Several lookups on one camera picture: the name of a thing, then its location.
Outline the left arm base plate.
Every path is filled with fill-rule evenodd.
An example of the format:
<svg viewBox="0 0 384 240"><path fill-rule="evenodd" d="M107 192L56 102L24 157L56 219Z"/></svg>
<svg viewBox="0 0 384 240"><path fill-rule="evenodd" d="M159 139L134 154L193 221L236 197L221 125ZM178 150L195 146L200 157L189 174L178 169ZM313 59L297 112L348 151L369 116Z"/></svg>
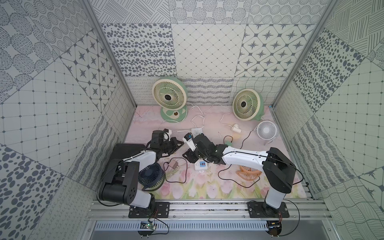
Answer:
<svg viewBox="0 0 384 240"><path fill-rule="evenodd" d="M158 218L165 219L169 217L170 202L154 202L148 208L130 207L130 219Z"/></svg>

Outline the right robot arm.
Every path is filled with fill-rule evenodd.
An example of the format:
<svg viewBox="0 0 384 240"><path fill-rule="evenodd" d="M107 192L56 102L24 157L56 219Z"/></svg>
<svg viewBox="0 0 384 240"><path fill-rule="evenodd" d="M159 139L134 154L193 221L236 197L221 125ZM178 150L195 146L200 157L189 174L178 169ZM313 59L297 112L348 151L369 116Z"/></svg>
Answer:
<svg viewBox="0 0 384 240"><path fill-rule="evenodd" d="M292 191L298 169L277 148L261 152L236 149L226 144L215 145L204 134L194 137L191 133L183 137L183 142L189 146L183 156L190 163L202 159L209 164L239 165L264 173L270 184L265 198L269 208L280 208L284 197Z"/></svg>

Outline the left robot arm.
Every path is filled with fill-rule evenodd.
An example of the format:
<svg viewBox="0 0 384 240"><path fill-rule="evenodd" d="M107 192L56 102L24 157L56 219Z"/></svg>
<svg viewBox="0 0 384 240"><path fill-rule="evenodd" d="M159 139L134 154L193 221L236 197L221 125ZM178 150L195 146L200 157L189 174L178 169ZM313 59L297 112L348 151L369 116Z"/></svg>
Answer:
<svg viewBox="0 0 384 240"><path fill-rule="evenodd" d="M138 189L140 173L154 167L184 145L167 129L153 131L147 144L117 144L97 187L97 200L104 206L120 204L151 208L153 195Z"/></svg>

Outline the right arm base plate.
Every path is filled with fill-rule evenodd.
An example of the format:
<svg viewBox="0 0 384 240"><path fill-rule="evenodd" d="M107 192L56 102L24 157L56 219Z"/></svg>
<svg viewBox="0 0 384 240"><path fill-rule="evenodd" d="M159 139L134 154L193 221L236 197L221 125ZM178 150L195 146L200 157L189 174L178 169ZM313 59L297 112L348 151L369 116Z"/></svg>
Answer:
<svg viewBox="0 0 384 240"><path fill-rule="evenodd" d="M250 218L289 218L286 203L282 202L278 209L270 207L265 202L249 201L247 208Z"/></svg>

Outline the pink USB charger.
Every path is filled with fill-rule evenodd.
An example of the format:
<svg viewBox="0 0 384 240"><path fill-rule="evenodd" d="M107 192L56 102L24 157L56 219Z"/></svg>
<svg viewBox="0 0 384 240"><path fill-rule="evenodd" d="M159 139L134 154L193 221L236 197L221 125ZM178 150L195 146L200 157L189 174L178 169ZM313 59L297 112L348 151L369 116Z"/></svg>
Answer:
<svg viewBox="0 0 384 240"><path fill-rule="evenodd" d="M178 166L179 166L179 164L176 160L171 160L169 163L169 167L172 168L173 170L177 169Z"/></svg>

